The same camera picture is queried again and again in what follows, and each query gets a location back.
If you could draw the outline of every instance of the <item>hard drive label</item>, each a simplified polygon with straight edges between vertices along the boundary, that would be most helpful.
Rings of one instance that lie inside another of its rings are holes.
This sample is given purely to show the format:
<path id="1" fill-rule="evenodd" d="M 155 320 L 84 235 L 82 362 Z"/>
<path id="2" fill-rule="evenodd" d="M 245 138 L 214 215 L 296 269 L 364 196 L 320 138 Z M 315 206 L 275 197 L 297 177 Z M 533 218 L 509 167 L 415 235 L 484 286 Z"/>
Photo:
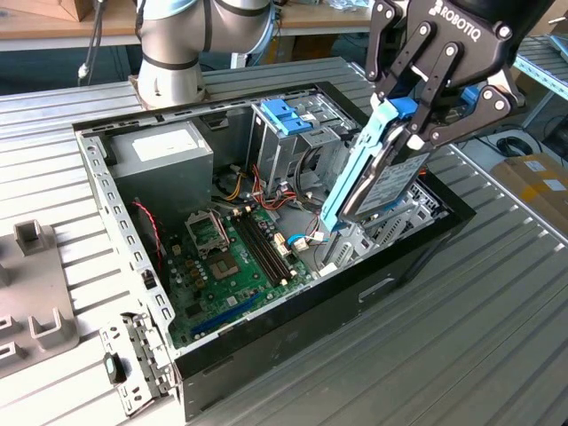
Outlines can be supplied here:
<path id="1" fill-rule="evenodd" d="M 362 214 L 395 201 L 427 158 L 428 154 L 417 155 L 383 170 L 356 214 Z"/>

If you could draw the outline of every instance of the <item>aluminum workbench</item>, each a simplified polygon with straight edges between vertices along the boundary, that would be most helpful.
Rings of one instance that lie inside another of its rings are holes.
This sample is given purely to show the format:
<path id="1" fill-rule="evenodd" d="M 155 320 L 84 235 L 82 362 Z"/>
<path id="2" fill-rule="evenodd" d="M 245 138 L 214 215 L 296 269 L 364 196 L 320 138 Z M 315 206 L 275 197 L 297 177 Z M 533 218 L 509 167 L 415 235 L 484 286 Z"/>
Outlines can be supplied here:
<path id="1" fill-rule="evenodd" d="M 207 73 L 213 96 L 328 80 L 369 112 L 342 59 Z M 0 98 L 0 232 L 55 227 L 81 335 L 0 381 L 0 423 L 126 422 L 97 329 L 134 309 L 72 122 L 141 109 L 128 83 Z M 532 425 L 568 417 L 567 241 L 454 148 L 430 168 L 477 215 L 419 277 L 203 414 L 198 425 Z M 165 399 L 131 421 L 176 425 Z"/>

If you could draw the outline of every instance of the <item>metal bracket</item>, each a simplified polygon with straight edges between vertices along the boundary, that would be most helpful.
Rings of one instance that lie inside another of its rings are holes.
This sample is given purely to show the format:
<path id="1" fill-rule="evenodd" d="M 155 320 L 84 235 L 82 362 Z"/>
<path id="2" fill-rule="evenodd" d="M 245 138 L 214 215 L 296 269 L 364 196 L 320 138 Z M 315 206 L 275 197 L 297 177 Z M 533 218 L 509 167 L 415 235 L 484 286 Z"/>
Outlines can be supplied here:
<path id="1" fill-rule="evenodd" d="M 106 372 L 126 415 L 139 413 L 176 386 L 166 346 L 148 314 L 123 314 L 120 321 L 101 328 L 99 335 L 110 355 Z"/>

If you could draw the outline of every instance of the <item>screw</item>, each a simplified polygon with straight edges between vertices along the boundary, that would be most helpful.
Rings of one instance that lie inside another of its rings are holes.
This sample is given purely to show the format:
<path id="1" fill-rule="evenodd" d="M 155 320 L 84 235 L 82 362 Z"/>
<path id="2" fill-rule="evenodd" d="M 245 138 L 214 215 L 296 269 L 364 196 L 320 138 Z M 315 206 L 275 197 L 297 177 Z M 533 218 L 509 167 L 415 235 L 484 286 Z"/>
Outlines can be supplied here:
<path id="1" fill-rule="evenodd" d="M 503 27 L 499 28 L 499 37 L 500 38 L 507 38 L 511 34 L 511 28 L 504 25 Z"/>

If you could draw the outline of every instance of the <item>white connector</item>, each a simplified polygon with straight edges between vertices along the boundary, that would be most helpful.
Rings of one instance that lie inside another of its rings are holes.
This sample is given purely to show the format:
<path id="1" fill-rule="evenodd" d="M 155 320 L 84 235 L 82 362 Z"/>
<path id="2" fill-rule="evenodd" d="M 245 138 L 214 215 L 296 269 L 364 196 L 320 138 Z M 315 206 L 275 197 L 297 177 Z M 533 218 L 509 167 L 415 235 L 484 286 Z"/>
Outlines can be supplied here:
<path id="1" fill-rule="evenodd" d="M 310 248 L 308 246 L 308 243 L 305 242 L 305 238 L 297 239 L 292 243 L 292 245 L 294 246 L 294 249 L 296 249 L 297 251 L 304 251 Z"/>
<path id="2" fill-rule="evenodd" d="M 82 64 L 79 67 L 79 72 L 77 73 L 78 77 L 80 80 L 82 80 L 83 78 L 85 78 L 87 75 L 89 75 L 89 67 L 87 67 L 87 64 Z"/>

